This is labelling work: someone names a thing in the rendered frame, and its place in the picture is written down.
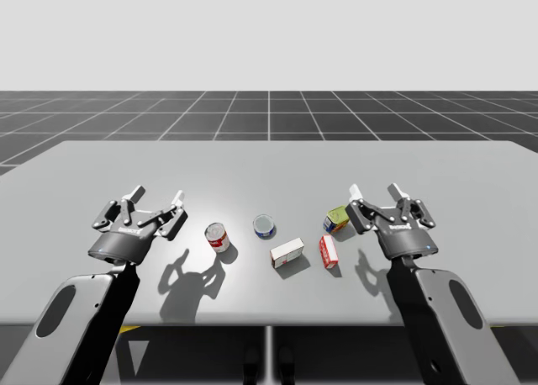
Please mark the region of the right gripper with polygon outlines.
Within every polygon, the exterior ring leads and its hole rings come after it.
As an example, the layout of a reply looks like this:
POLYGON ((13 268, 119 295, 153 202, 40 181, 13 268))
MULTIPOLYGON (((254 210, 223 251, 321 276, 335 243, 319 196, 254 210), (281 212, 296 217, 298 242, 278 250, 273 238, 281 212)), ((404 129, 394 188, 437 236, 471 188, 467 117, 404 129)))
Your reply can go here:
POLYGON ((388 260, 407 256, 417 259, 439 251, 429 234, 436 223, 425 204, 411 198, 396 183, 388 186, 396 208, 380 208, 369 203, 355 183, 349 192, 345 212, 355 231, 362 235, 375 229, 377 241, 388 260))

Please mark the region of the blue flat can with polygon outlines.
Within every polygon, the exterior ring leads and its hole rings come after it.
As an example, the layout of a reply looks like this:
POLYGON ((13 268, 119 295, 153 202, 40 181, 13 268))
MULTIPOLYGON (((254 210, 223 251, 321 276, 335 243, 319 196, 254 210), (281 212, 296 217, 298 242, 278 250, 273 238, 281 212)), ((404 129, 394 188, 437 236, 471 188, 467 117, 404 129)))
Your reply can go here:
POLYGON ((262 239, 271 238, 276 232, 276 225, 271 216, 259 214, 253 219, 253 229, 262 239))

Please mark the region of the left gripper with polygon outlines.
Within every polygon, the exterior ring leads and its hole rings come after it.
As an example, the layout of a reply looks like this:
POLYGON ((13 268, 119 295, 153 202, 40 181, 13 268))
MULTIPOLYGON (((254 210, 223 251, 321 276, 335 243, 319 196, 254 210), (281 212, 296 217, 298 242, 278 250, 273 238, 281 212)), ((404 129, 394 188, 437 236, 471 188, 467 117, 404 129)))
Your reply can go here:
POLYGON ((111 264, 129 262, 139 265, 149 252, 156 236, 174 240, 187 220, 185 192, 179 190, 171 205, 155 212, 135 211, 145 194, 142 185, 120 200, 110 200, 92 222, 100 236, 88 255, 111 264))

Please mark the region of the green and blue rectangular can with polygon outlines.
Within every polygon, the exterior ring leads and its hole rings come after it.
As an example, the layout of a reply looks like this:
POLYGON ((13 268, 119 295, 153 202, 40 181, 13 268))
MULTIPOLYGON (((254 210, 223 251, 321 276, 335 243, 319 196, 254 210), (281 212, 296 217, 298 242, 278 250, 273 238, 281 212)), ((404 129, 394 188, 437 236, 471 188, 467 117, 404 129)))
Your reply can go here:
POLYGON ((343 229, 350 221, 349 216, 345 210, 345 206, 339 206, 330 210, 324 219, 324 230, 331 234, 340 229, 343 229))

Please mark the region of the red and white can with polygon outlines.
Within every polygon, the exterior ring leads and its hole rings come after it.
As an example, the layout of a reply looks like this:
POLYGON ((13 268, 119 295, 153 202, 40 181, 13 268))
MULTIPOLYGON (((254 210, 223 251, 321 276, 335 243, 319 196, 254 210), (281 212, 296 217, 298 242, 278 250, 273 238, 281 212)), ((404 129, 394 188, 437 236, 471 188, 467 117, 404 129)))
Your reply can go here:
POLYGON ((222 223, 212 223, 204 231, 204 235, 210 246, 216 253, 228 250, 230 246, 229 236, 222 223))

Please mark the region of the red and white carton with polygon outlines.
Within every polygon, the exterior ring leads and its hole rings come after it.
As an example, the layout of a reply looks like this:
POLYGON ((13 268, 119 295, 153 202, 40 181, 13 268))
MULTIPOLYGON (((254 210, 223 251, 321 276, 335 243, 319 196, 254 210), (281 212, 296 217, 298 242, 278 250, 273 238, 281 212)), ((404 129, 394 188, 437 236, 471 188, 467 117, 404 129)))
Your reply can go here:
POLYGON ((303 254, 304 244, 300 238, 290 240, 270 250, 272 267, 274 269, 293 261, 303 254))

